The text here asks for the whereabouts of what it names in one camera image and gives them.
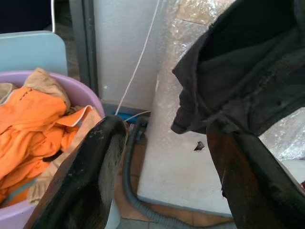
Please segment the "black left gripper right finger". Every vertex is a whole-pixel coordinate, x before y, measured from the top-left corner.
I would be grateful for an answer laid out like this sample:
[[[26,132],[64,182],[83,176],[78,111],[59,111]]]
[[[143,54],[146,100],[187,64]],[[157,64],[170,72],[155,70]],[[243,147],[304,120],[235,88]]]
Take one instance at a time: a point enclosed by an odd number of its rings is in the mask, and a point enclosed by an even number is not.
[[[206,134],[237,229],[305,229],[305,188],[258,137],[219,122]]]

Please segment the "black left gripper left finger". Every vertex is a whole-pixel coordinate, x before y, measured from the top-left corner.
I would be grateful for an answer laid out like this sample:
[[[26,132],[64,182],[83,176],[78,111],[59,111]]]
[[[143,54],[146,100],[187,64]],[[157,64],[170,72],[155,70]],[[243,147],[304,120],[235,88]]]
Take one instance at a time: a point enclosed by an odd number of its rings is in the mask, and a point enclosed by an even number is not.
[[[126,135],[121,118],[100,121],[60,165],[24,229],[104,229]]]

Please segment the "black garment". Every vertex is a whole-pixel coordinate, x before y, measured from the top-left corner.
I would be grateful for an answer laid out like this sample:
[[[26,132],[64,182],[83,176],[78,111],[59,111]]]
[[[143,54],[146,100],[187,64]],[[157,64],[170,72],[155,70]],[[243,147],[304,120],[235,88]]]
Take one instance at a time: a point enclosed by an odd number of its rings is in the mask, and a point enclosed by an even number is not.
[[[228,117],[259,136],[305,107],[305,0],[235,0],[173,69],[171,129],[205,134]]]

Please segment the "orange garment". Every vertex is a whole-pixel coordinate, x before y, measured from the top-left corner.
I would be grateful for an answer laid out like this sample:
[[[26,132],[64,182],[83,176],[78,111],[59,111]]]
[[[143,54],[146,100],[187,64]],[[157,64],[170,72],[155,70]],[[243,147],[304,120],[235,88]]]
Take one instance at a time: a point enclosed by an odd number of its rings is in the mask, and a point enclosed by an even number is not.
[[[43,173],[45,159],[73,152],[102,120],[90,105],[67,115],[63,98],[29,87],[14,90],[0,105],[0,204],[16,188]]]

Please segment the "purple plastic laundry basin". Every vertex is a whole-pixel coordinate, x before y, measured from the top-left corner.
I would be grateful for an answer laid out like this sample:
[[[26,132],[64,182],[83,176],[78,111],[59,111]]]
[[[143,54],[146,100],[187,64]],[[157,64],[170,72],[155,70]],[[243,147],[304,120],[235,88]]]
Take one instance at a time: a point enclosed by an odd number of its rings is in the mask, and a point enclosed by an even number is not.
[[[0,72],[0,83],[12,83],[22,86],[32,71],[8,71]],[[103,106],[98,96],[85,84],[57,73],[50,73],[65,89],[72,105],[91,105],[96,108],[101,116],[105,116]],[[0,208],[0,229],[23,229],[35,205],[22,201],[17,204]]]

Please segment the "beige garment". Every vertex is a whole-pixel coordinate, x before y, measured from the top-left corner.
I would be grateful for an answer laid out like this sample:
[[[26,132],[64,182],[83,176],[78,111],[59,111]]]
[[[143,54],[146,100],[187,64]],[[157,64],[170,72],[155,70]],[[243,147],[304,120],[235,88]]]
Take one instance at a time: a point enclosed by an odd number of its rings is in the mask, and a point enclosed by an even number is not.
[[[42,68],[35,69],[23,86],[63,99],[67,105],[66,115],[71,115],[82,109],[81,106],[71,105],[64,88]],[[12,83],[0,83],[0,105],[4,104],[10,94],[17,89],[18,87]]]

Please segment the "light blue chair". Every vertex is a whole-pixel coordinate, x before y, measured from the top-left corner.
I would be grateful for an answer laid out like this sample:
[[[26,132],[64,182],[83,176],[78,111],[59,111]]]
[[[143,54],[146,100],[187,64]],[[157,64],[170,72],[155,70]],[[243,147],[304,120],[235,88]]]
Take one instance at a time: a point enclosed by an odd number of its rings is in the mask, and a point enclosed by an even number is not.
[[[35,70],[68,75],[63,39],[51,31],[0,34],[0,72]]]

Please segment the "clear bubble wrap sheet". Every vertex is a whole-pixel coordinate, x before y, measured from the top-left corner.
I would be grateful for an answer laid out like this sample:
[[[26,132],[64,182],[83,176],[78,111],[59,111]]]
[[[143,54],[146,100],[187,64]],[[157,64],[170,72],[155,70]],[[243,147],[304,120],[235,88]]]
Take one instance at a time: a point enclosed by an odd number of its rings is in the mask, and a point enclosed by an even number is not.
[[[172,0],[168,8],[166,54],[160,72],[170,71],[173,74],[173,69],[192,45],[234,2],[235,0]]]

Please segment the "dark grey door frame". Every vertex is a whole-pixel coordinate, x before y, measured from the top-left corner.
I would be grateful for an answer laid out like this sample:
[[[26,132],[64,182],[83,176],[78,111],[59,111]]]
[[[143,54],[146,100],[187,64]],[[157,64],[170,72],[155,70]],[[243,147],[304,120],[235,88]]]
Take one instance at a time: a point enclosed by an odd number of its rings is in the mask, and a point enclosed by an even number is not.
[[[93,0],[69,0],[80,80],[99,95]]]

